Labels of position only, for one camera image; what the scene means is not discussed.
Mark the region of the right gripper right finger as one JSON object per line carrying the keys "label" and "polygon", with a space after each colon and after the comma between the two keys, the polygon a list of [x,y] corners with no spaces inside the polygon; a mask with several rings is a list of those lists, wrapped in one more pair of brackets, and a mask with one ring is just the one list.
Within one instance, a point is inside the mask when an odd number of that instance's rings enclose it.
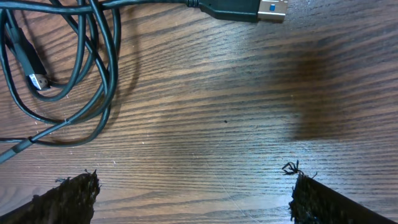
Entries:
{"label": "right gripper right finger", "polygon": [[299,161],[286,163],[282,170],[298,175],[289,202],[295,224],[397,224],[305,175]]}

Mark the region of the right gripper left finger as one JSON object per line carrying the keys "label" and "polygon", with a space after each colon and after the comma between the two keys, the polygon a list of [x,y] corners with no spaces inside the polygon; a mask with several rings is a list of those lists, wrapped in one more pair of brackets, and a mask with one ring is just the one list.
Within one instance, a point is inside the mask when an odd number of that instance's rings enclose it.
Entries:
{"label": "right gripper left finger", "polygon": [[1,216],[1,223],[90,223],[94,203],[100,193],[96,172],[87,170],[60,181],[60,185],[43,195],[34,195],[25,205]]}

